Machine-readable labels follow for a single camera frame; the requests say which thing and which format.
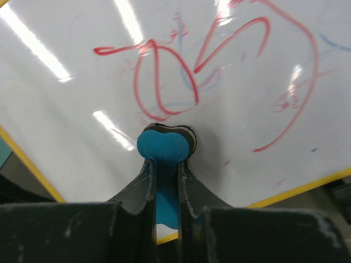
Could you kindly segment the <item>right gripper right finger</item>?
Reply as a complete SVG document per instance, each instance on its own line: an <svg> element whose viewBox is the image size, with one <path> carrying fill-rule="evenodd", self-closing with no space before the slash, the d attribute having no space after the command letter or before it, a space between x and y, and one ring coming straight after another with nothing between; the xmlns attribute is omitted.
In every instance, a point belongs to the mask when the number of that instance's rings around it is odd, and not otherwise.
<svg viewBox="0 0 351 263"><path fill-rule="evenodd" d="M177 169L179 262L209 262L204 209L232 206L208 189L193 173L188 159Z"/></svg>

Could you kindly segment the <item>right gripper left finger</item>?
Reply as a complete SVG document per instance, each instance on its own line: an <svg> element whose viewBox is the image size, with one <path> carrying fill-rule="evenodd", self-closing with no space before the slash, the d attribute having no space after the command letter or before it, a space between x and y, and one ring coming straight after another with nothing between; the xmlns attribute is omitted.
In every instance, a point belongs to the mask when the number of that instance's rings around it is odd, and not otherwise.
<svg viewBox="0 0 351 263"><path fill-rule="evenodd" d="M145 159L139 175L111 198L118 204L111 231L117 262L156 262L156 164Z"/></svg>

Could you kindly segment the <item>blue bone-shaped eraser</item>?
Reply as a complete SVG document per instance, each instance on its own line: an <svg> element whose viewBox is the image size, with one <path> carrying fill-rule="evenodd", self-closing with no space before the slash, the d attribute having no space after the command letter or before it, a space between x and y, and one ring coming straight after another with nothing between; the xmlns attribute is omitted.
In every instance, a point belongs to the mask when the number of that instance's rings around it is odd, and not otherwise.
<svg viewBox="0 0 351 263"><path fill-rule="evenodd" d="M188 126L152 123L137 139L137 150L156 165L156 223L178 228L178 164L194 153L195 132Z"/></svg>

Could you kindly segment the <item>yellow framed whiteboard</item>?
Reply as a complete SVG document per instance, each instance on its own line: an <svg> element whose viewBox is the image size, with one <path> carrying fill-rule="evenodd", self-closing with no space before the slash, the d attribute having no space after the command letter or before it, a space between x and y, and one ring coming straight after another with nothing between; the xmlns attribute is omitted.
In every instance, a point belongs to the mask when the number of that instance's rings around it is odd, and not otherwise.
<svg viewBox="0 0 351 263"><path fill-rule="evenodd" d="M153 122L260 208L350 174L350 1L1 1L1 137L58 201L105 201Z"/></svg>

